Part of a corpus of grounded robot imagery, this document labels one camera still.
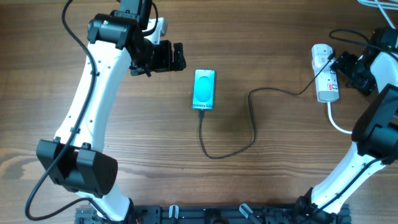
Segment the Galaxy S25 smartphone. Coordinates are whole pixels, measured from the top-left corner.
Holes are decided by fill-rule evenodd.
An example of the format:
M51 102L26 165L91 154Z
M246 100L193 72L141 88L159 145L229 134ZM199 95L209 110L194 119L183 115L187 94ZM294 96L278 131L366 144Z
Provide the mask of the Galaxy S25 smartphone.
M214 70L195 70L193 82L192 108L195 110L212 110L215 94Z

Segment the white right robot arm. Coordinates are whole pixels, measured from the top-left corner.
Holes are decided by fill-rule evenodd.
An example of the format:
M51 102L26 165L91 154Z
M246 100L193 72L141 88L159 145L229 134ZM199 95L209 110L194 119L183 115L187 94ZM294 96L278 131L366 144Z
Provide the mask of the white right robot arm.
M397 30L377 28L360 43L360 57L343 52L330 66L348 85L367 96L379 94L357 120L343 160L320 184L301 196L293 209L295 223L342 223L344 202L370 176L397 160Z

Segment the white power strip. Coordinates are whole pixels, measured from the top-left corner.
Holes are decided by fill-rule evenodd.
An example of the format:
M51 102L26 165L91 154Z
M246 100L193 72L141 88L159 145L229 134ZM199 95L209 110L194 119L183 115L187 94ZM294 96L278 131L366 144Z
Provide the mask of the white power strip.
M312 47L312 68L317 100L320 103L331 103L339 99L336 72L331 69L334 62L335 53L329 45L315 44Z

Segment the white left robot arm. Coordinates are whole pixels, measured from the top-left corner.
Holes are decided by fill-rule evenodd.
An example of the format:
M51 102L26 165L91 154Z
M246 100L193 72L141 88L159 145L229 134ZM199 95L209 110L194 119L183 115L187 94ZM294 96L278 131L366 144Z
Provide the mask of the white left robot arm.
M94 208L89 221L137 223L134 204L116 184L118 163L103 153L104 134L120 82L127 72L181 71L183 45L165 40L167 23L152 1L121 1L88 24L83 74L72 105L54 138L41 140L36 155L44 178L76 193Z

